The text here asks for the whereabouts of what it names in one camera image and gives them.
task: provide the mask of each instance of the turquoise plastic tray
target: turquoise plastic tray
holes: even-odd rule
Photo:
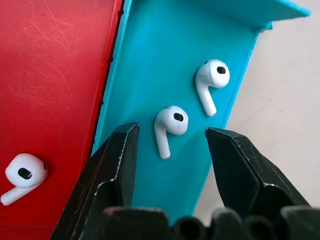
[[[125,0],[123,11],[93,152],[117,126],[140,123],[133,206],[162,208],[172,223],[193,213],[212,164],[205,128],[226,126],[259,33],[309,12],[283,0]],[[194,79],[210,59],[231,75],[225,88],[210,89],[214,117]],[[154,118],[170,105],[187,112],[189,127],[168,134],[171,158],[162,160]]]

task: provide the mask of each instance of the earbud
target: earbud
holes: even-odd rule
[[[47,167],[39,158],[21,153],[5,169],[5,176],[16,186],[1,196],[1,203],[7,206],[42,184],[47,177]]]
[[[217,113],[216,106],[209,92],[209,86],[220,89],[224,88],[230,80],[228,66],[213,59],[204,63],[196,73],[195,86],[200,97],[205,113],[212,117]]]
[[[182,135],[188,129],[188,122],[188,115],[178,106],[168,106],[156,116],[154,132],[162,159],[168,159],[171,156],[167,131],[174,135]]]

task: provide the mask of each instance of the white wall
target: white wall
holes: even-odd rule
[[[320,207],[320,1],[293,0],[309,18],[275,22],[258,39],[227,129],[250,138]],[[223,206],[211,169],[194,215]]]

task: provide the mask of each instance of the earbud stem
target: earbud stem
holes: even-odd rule
[[[1,196],[1,203],[4,206],[8,206],[13,202],[17,201],[18,199],[22,198],[24,195],[30,193],[32,190],[34,190],[38,186],[39,185],[35,185],[28,188],[20,188],[16,186],[15,188],[11,189],[10,191],[6,192]]]
[[[195,86],[205,113],[208,115],[208,117],[216,115],[217,108],[210,94],[208,84],[204,84],[200,80],[197,80]]]
[[[170,153],[170,147],[169,147],[166,129],[164,127],[161,127],[156,122],[154,124],[154,132],[155,132],[155,139],[156,139],[156,144],[158,145],[160,157],[162,159],[170,158],[171,153]]]

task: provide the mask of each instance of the white earbud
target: white earbud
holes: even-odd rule
[[[7,206],[42,184],[47,177],[47,167],[39,158],[21,153],[5,169],[5,176],[16,186],[1,196],[1,203]]]
[[[195,77],[196,91],[200,97],[205,113],[212,117],[217,113],[216,106],[209,92],[209,86],[220,89],[224,88],[230,80],[228,66],[218,60],[213,59],[203,64]]]
[[[182,135],[188,129],[188,122],[188,115],[178,106],[168,106],[156,116],[154,132],[162,159],[168,159],[171,155],[167,131],[174,135]]]

